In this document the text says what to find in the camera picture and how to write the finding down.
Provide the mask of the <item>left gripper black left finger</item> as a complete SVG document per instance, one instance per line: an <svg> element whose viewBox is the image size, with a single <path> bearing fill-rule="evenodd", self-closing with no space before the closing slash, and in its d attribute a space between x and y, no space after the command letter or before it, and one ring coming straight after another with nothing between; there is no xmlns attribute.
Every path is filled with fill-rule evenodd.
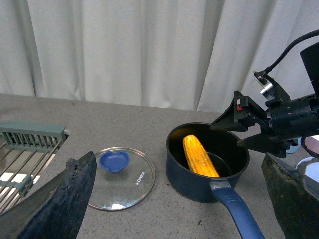
<svg viewBox="0 0 319 239"><path fill-rule="evenodd" d="M27 199L0 216L2 239L75 239L91 197L97 169L89 151Z"/></svg>

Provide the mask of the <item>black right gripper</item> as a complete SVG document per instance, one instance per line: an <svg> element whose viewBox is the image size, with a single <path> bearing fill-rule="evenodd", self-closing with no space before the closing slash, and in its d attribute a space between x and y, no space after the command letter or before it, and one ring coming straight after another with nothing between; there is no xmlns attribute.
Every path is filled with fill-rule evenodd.
<svg viewBox="0 0 319 239"><path fill-rule="evenodd" d="M318 135L319 99L310 94L290 101L276 101L264 110L249 96L235 91L230 106L210 129L246 132L255 124L261 127L260 134L237 141L237 146L285 158L287 147L282 142Z"/></svg>

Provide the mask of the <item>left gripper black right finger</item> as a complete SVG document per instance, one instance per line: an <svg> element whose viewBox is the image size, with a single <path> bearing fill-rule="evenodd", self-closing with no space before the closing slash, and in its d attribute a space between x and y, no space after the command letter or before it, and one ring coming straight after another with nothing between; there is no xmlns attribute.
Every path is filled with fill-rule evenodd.
<svg viewBox="0 0 319 239"><path fill-rule="evenodd" d="M270 154L262 171L276 219L287 239L319 237L319 182Z"/></svg>

